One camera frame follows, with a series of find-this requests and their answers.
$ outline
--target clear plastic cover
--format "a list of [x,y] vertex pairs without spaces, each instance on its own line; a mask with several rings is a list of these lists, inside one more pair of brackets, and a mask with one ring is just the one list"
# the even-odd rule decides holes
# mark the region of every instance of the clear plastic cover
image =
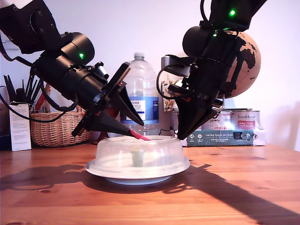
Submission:
[[170,176],[189,168],[179,139],[147,137],[151,141],[127,136],[100,141],[96,159],[87,164],[87,171],[107,178],[133,180]]

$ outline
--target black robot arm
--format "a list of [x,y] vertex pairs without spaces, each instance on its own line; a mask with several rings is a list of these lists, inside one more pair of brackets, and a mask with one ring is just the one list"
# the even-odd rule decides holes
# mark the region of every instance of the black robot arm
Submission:
[[[179,109],[179,139],[183,140],[214,117],[217,112],[213,107],[223,105],[217,98],[229,96],[236,89],[244,61],[240,49],[246,43],[238,33],[249,28],[252,17],[265,2],[212,0],[208,20],[204,0],[201,0],[203,21],[200,26],[190,28],[183,38],[183,50],[188,57],[178,59],[168,55],[162,58],[162,71],[184,77],[181,87],[170,85],[168,88]],[[237,67],[228,82],[229,70],[236,59]]]
[[[83,120],[72,132],[73,136],[79,135],[83,129],[133,136],[129,128],[106,112],[108,104],[143,125],[142,119],[131,105],[126,83],[123,82],[130,70],[129,63],[122,64],[108,82],[108,74],[102,62],[87,66],[95,55],[91,41],[77,32],[59,34],[52,14],[43,0],[30,1],[22,8],[15,4],[1,8],[0,29],[23,54],[44,51],[39,59],[30,63],[22,57],[11,59],[1,42],[1,53],[7,60],[17,60],[30,66],[30,75],[37,75],[66,99],[87,110]],[[63,112],[70,110],[56,105],[43,93],[55,109]]]

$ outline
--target green led light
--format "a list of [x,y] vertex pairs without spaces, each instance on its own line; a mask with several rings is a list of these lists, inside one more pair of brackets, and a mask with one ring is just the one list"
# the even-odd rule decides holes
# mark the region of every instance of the green led light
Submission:
[[230,11],[230,13],[229,13],[229,16],[234,16],[234,15],[235,15],[235,10],[232,9],[232,10]]
[[79,57],[80,57],[80,59],[82,59],[82,60],[83,60],[83,58],[84,58],[84,54],[83,54],[83,53],[79,53]]

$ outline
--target table surface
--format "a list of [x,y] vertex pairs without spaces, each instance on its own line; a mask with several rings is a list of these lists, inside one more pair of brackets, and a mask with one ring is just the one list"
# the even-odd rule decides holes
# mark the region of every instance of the table surface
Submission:
[[300,152],[184,148],[191,166],[158,184],[85,171],[90,144],[0,153],[4,225],[300,225]]

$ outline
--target white wall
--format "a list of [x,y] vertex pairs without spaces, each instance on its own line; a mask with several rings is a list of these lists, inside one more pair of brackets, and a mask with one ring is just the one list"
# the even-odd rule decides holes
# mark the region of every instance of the white wall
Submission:
[[[113,75],[133,53],[144,52],[146,60],[160,70],[165,54],[182,55],[182,38],[201,19],[200,0],[45,0],[59,31],[78,31],[94,44],[96,55],[91,64],[103,61]],[[210,12],[210,0],[205,10]],[[262,68],[254,85],[228,106],[261,110],[268,142],[300,150],[300,77],[297,72],[300,31],[297,21],[300,1],[269,0],[254,16],[247,33],[258,44]],[[28,56],[33,61],[38,54]],[[29,70],[17,62],[1,58],[3,75],[14,75],[21,86]],[[57,93],[52,96],[64,104]],[[163,127],[168,128],[171,114],[161,113]]]

